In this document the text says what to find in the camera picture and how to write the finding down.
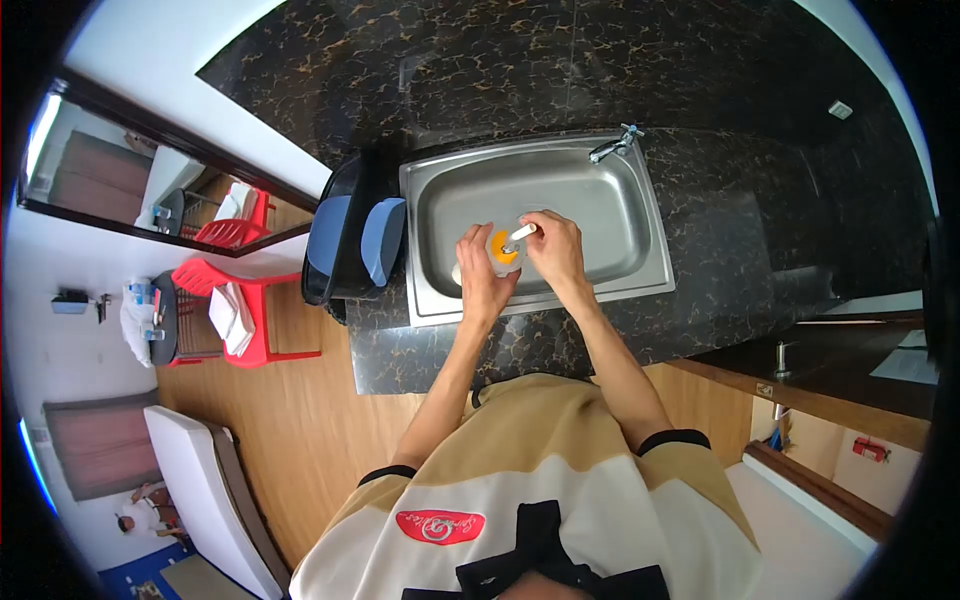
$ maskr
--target red logo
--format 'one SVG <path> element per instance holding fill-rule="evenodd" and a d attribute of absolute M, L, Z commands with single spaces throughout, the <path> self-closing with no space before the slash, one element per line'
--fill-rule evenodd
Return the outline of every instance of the red logo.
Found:
<path fill-rule="evenodd" d="M 396 514 L 396 524 L 408 538 L 440 546 L 476 540 L 485 522 L 483 515 L 476 513 L 401 511 Z"/>

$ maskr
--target black basket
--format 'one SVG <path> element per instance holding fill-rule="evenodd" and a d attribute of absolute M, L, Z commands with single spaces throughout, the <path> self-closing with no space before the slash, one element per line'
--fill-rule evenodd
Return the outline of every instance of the black basket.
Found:
<path fill-rule="evenodd" d="M 320 202 L 350 196 L 344 227 L 340 232 L 330 276 L 313 268 L 303 257 L 300 292 L 303 301 L 314 306 L 331 299 L 369 300 L 379 294 L 360 253 L 360 238 L 370 211 L 381 201 L 397 194 L 397 163 L 375 150 L 360 150 L 347 158 L 326 183 Z"/>

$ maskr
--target mirror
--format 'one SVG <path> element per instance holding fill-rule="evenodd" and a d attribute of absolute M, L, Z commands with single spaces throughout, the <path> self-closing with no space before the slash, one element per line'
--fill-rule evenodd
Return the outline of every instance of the mirror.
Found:
<path fill-rule="evenodd" d="M 35 121 L 26 176 L 26 198 L 65 209 L 49 212 L 55 216 L 97 226 L 78 218 L 86 215 L 224 249 L 313 218 L 57 93 L 47 95 Z"/>

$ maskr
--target hand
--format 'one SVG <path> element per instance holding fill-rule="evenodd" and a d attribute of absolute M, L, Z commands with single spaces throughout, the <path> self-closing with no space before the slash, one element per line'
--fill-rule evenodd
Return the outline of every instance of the hand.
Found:
<path fill-rule="evenodd" d="M 493 273 L 486 248 L 492 229 L 493 223 L 471 225 L 457 242 L 457 262 L 460 263 L 464 298 L 463 323 L 476 325 L 484 332 L 493 327 L 493 322 L 503 312 L 520 277 L 519 270 L 505 277 Z"/>
<path fill-rule="evenodd" d="M 533 223 L 540 231 L 526 237 L 527 256 L 540 276 L 553 288 L 564 306 L 583 296 L 593 298 L 593 288 L 584 273 L 584 250 L 580 228 L 552 210 L 528 212 L 523 225 Z"/>

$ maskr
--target stainless steel sink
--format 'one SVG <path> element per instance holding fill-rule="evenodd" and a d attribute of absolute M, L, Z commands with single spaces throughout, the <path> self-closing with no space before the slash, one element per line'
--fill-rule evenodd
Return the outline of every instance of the stainless steel sink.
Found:
<path fill-rule="evenodd" d="M 601 302 L 672 292 L 663 222 L 638 146 L 590 164 L 590 150 L 619 136 L 592 134 L 513 142 L 400 167 L 409 233 L 407 298 L 413 326 L 463 318 L 451 271 L 454 246 L 474 223 L 510 224 L 550 208 L 583 232 L 584 268 Z M 526 264 L 505 315 L 561 306 Z"/>

